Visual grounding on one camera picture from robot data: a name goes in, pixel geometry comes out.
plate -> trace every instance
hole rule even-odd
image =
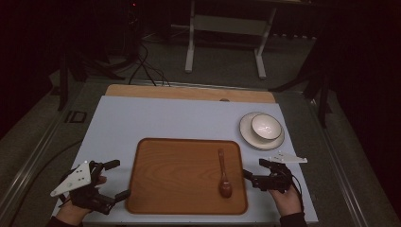
[[[252,120],[259,114],[268,115],[260,112],[253,112],[244,115],[239,122],[239,131],[241,132],[242,137],[247,141],[250,145],[257,149],[267,150],[274,149],[280,147],[280,145],[284,142],[284,129],[281,127],[281,134],[271,142],[261,141],[256,135],[256,132],[252,129]]]

black cable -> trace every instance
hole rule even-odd
[[[47,168],[47,166],[48,166],[51,162],[53,162],[53,161],[54,161],[56,158],[58,158],[61,154],[63,154],[63,153],[66,152],[68,149],[72,148],[73,146],[75,146],[75,145],[81,143],[82,141],[83,141],[83,139],[78,140],[78,141],[75,142],[74,144],[71,144],[71,145],[69,145],[68,147],[62,149],[62,150],[59,151],[55,156],[53,156],[49,161],[47,161],[47,162],[44,164],[44,166],[42,166],[42,168],[39,170],[39,172],[36,174],[36,176],[32,179],[30,185],[27,187],[27,190],[26,190],[24,196],[22,197],[20,203],[19,203],[18,206],[17,206],[17,209],[15,210],[15,214],[14,214],[14,216],[12,217],[12,220],[11,220],[11,223],[9,224],[9,227],[12,227],[12,226],[13,226],[13,223],[14,223],[14,221],[16,220],[17,215],[18,215],[18,213],[19,213],[21,207],[23,206],[24,200],[26,199],[26,196],[27,196],[29,190],[32,188],[33,184],[36,182],[36,180],[37,180],[38,177],[41,175],[41,173]]]
[[[152,65],[150,65],[150,64],[149,64],[148,62],[146,62],[146,61],[145,61],[145,64],[144,64],[144,65],[145,65],[147,68],[153,70],[155,73],[157,73],[157,74],[160,76],[160,78],[162,79],[162,86],[165,85],[165,81],[166,81],[167,84],[168,84],[168,86],[171,87],[170,83],[168,82],[168,79],[165,77],[165,73],[163,73],[162,70],[153,67]]]
[[[304,200],[303,200],[303,198],[302,198],[302,187],[301,187],[301,183],[300,183],[300,181],[298,181],[298,178],[296,178],[294,175],[292,175],[292,178],[294,178],[295,179],[295,181],[297,181],[297,183],[298,183],[298,187],[295,185],[295,182],[294,181],[292,181],[292,186],[294,186],[294,188],[295,188],[295,190],[297,191],[297,193],[298,193],[298,199],[300,200],[300,204],[301,204],[301,210],[302,210],[302,212],[304,212]]]
[[[153,78],[150,76],[150,73],[148,72],[148,69],[146,66],[144,66],[145,60],[142,60],[142,67],[145,70],[145,73],[147,74],[147,77],[150,79],[150,81],[153,83],[154,86],[157,86],[156,83],[154,82]]]
[[[140,63],[139,66],[135,69],[135,71],[133,71],[133,73],[132,73],[132,75],[131,75],[131,77],[130,77],[130,81],[128,82],[129,85],[131,84],[131,82],[132,82],[132,80],[133,80],[133,77],[135,77],[136,73],[137,73],[138,70],[142,67],[142,65],[144,64],[145,60],[146,60],[147,57],[148,57],[148,50],[147,50],[146,48],[145,48],[145,50],[146,50],[146,54],[145,54],[144,60],[141,61],[140,58],[139,58],[139,61],[140,61],[141,63]]]
[[[115,70],[130,66],[130,64],[133,64],[133,61],[135,59],[136,59],[135,54],[129,54],[129,56],[124,61],[116,63],[116,64],[112,64],[112,65],[106,65],[104,67],[107,69],[110,69],[112,71],[115,71]]]

metal stand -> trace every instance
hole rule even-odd
[[[194,36],[195,30],[208,30],[217,32],[227,32],[235,34],[246,34],[261,36],[262,41],[258,48],[254,50],[258,75],[261,79],[266,78],[265,65],[262,59],[262,53],[266,41],[269,37],[271,25],[277,8],[270,11],[268,21],[246,20],[226,17],[216,17],[207,15],[198,15],[195,13],[195,0],[191,1],[191,17],[189,21],[189,45],[186,53],[185,72],[192,73],[194,61]]]

wrist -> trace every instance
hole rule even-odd
[[[90,210],[73,205],[70,201],[61,207],[56,218],[66,224],[80,225]]]

wooden spoon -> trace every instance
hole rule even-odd
[[[220,160],[221,168],[221,179],[220,184],[218,185],[218,190],[223,198],[230,198],[233,194],[233,188],[231,187],[231,183],[228,181],[227,174],[225,172],[224,150],[222,148],[218,150],[218,158]]]

